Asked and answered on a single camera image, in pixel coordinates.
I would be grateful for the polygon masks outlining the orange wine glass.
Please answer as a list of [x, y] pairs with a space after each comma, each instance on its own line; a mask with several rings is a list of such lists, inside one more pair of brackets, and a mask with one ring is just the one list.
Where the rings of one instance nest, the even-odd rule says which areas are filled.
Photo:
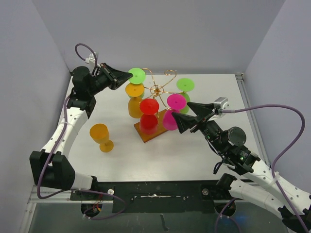
[[142, 116], [142, 111], [140, 110], [139, 104], [144, 96], [144, 86], [143, 84], [133, 84], [129, 83], [125, 92], [130, 98], [128, 102], [128, 113], [132, 118], [140, 118]]
[[99, 148], [102, 152], [112, 151], [114, 144], [109, 137], [109, 131], [106, 125], [104, 124], [95, 124], [91, 127], [89, 134], [91, 138], [99, 144]]

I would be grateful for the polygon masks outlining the magenta wine glass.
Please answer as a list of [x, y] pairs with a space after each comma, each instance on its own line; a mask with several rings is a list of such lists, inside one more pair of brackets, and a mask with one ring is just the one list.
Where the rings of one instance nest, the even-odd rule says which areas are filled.
[[186, 106], [186, 99], [181, 94], [171, 94], [167, 98], [167, 104], [170, 110], [167, 110], [163, 117], [163, 126], [166, 130], [177, 130], [177, 123], [172, 113], [179, 113]]

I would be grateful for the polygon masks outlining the green wine glass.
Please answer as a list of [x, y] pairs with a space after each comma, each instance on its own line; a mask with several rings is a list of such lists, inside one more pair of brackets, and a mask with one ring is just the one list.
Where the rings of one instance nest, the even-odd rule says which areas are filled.
[[129, 79], [129, 84], [126, 86], [126, 94], [133, 98], [139, 97], [144, 93], [144, 85], [146, 74], [143, 69], [135, 67], [129, 70], [133, 76]]
[[194, 81], [190, 78], [181, 78], [177, 81], [176, 86], [181, 92], [180, 95], [182, 95], [186, 103], [188, 103], [190, 101], [188, 93], [195, 88]]

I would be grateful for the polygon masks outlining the red wine glass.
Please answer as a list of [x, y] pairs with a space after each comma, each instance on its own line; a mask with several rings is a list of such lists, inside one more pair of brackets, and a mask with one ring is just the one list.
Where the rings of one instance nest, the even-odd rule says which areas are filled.
[[154, 99], [144, 99], [139, 104], [143, 115], [140, 118], [139, 129], [144, 134], [154, 134], [158, 128], [156, 113], [159, 110], [159, 103]]

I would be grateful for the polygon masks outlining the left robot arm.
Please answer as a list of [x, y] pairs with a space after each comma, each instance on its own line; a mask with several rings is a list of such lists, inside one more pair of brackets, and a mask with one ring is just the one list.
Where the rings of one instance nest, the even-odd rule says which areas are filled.
[[76, 172], [68, 160], [69, 152], [94, 110], [95, 95], [105, 88], [118, 89], [132, 76], [132, 73], [116, 70], [106, 63], [101, 63], [95, 69], [95, 75], [85, 66], [79, 66], [71, 72], [73, 88], [63, 105], [63, 119], [46, 145], [30, 155], [37, 188], [78, 189], [89, 200], [98, 196], [99, 187], [95, 184], [95, 177]]

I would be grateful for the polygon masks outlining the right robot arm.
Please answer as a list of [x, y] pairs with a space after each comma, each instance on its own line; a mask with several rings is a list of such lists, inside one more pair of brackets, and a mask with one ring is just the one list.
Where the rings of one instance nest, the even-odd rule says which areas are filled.
[[259, 105], [238, 110], [226, 109], [217, 103], [187, 104], [195, 116], [173, 112], [180, 133], [190, 130], [200, 131], [209, 147], [220, 156], [219, 165], [225, 165], [229, 170], [243, 176], [257, 186], [253, 187], [230, 174], [223, 174], [218, 180], [216, 192], [226, 199], [241, 199], [253, 203], [273, 213], [282, 223], [296, 233], [308, 233], [311, 230], [311, 195], [297, 188], [275, 171], [276, 162], [301, 137], [305, 129], [305, 118], [302, 113], [290, 106], [275, 104], [275, 108], [288, 109], [296, 112], [301, 119], [301, 128], [293, 141], [275, 158], [269, 166], [260, 157], [245, 146], [246, 134], [239, 127], [222, 130], [216, 119], [224, 114], [246, 112], [268, 108], [269, 105]]

